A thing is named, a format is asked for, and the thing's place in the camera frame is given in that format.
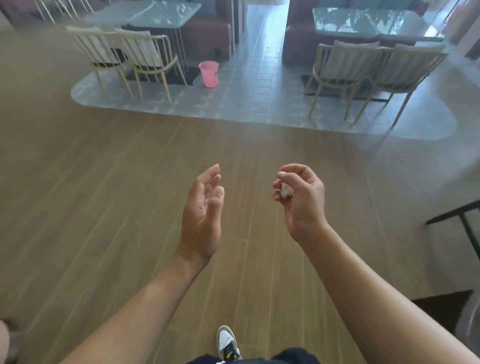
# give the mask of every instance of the sneaker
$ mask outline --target sneaker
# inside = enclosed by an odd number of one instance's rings
[[[241,360],[240,350],[232,330],[225,325],[219,327],[216,332],[218,356],[226,362]]]

